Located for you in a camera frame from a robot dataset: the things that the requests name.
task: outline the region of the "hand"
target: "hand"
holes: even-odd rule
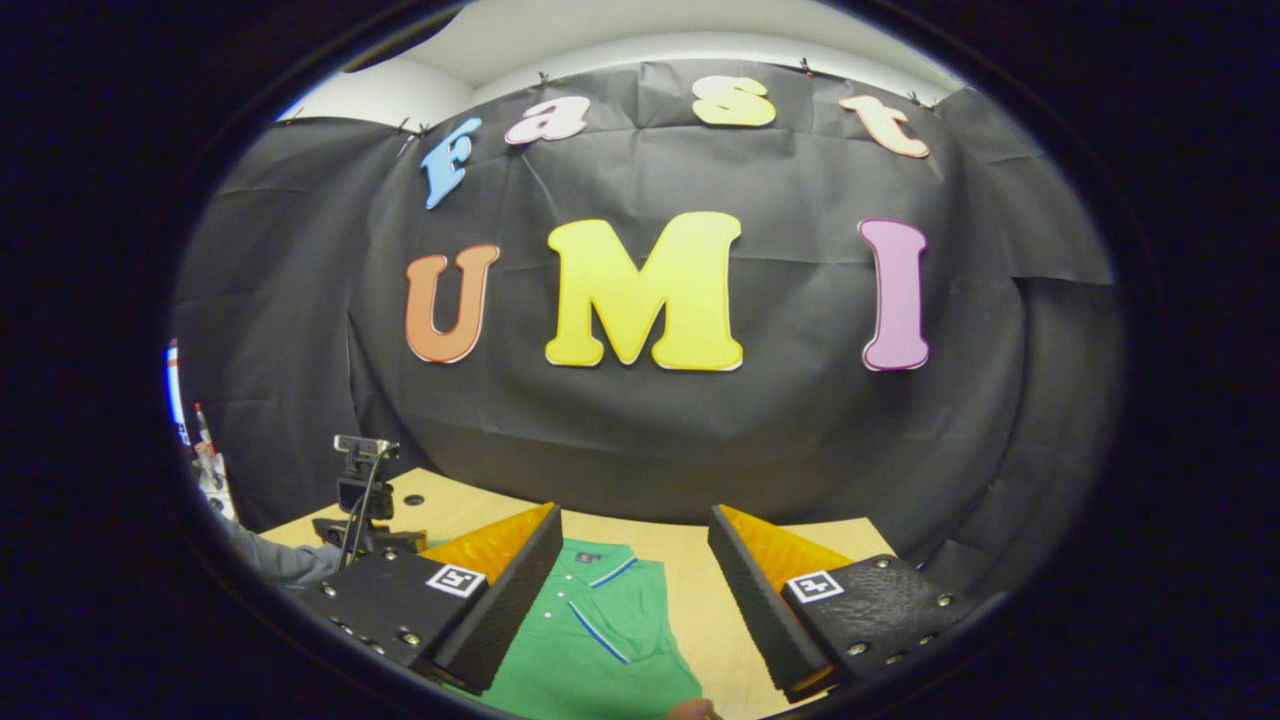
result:
[[[663,720],[724,720],[716,715],[716,706],[707,698],[686,700],[663,715]]]

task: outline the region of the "blue stripe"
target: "blue stripe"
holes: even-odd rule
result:
[[[614,570],[614,571],[609,573],[608,575],[600,578],[599,580],[595,580],[594,583],[591,583],[591,587],[593,588],[598,588],[598,587],[603,585],[604,583],[612,580],[613,578],[617,578],[618,575],[622,574],[623,570],[626,570],[627,568],[635,565],[635,561],[636,561],[635,557],[632,557],[631,560],[627,560],[617,570]]]
[[[593,638],[595,638],[595,642],[600,643],[600,647],[609,651],[609,655],[617,657],[618,661],[622,662],[623,665],[627,665],[630,662],[626,657],[622,657],[622,655],[618,653],[618,651],[613,650],[613,646],[611,646],[608,641],[602,638],[600,634],[595,632],[595,628],[593,628],[591,624],[586,621],[586,618],[582,618],[582,614],[577,611],[577,607],[575,607],[572,602],[568,605],[568,609],[573,611],[573,615],[577,618],[577,621],[581,623],[584,628],[586,628],[586,632]]]

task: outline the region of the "gray sleeve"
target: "gray sleeve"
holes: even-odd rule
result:
[[[259,537],[220,512],[214,515],[241,556],[270,583],[302,589],[338,570],[342,551],[333,544],[288,547]]]

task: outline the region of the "letter m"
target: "letter m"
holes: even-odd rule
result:
[[[635,363],[667,309],[654,361],[671,370],[732,370],[742,346],[728,327],[728,246],[742,232],[723,213],[676,215],[637,270],[613,228],[581,220],[552,231],[547,245],[561,256],[559,319],[547,343],[553,365],[593,366],[604,346],[591,336],[591,309],[618,360]]]

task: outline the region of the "table surface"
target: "table surface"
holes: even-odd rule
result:
[[[536,505],[421,469],[390,484],[396,491],[396,512],[385,524],[393,532],[426,530],[431,542],[458,537]],[[404,498],[411,495],[422,496],[425,502],[406,505]],[[311,527],[314,518],[346,519],[346,514],[333,505],[268,530],[262,537],[289,546],[317,547],[321,539]],[[751,642],[707,544],[707,527],[640,523],[568,510],[562,510],[561,520],[567,538],[628,544],[636,557],[663,564],[672,634],[701,683],[703,694],[716,703],[724,720],[754,720],[795,707],[769,680],[764,659]],[[785,528],[855,562],[893,552],[865,518]]]

